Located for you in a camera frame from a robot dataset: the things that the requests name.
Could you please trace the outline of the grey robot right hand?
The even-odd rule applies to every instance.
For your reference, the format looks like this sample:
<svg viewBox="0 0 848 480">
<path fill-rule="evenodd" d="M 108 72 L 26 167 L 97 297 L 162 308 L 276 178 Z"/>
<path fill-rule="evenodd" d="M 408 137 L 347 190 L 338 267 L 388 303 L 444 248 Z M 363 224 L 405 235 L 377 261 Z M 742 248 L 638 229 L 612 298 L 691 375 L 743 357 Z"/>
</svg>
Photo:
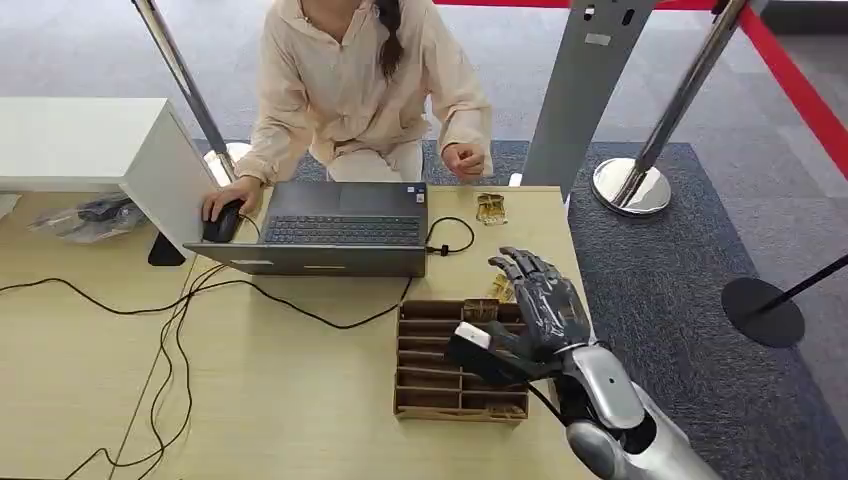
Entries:
<svg viewBox="0 0 848 480">
<path fill-rule="evenodd" d="M 535 363 L 547 363 L 557 355 L 592 345 L 596 335 L 577 288 L 558 268 L 533 252 L 501 247 L 488 264 L 501 270 L 512 286 L 524 321 L 519 334 L 498 321 L 484 327 L 492 350 Z"/>
</svg>

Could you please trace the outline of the person's left hand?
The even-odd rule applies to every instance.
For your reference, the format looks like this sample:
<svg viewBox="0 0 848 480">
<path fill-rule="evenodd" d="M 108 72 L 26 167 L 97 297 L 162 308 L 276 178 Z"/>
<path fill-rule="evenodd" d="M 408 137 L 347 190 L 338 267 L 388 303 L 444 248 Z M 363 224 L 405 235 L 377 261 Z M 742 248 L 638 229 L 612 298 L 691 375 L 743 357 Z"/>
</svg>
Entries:
<svg viewBox="0 0 848 480">
<path fill-rule="evenodd" d="M 463 182 L 478 179 L 484 173 L 485 155 L 478 145 L 446 145 L 442 149 L 441 158 L 446 168 Z"/>
</svg>

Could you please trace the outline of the person's right hand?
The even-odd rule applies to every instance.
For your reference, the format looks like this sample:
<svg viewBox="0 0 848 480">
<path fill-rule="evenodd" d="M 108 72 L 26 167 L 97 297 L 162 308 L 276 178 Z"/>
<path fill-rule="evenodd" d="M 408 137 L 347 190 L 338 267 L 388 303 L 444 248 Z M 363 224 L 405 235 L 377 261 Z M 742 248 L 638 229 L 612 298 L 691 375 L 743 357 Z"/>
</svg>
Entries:
<svg viewBox="0 0 848 480">
<path fill-rule="evenodd" d="M 216 221 L 224 206 L 235 200 L 243 202 L 239 213 L 251 215 L 262 200 L 264 184 L 257 178 L 243 176 L 224 188 L 208 193 L 201 208 L 203 221 Z"/>
</svg>

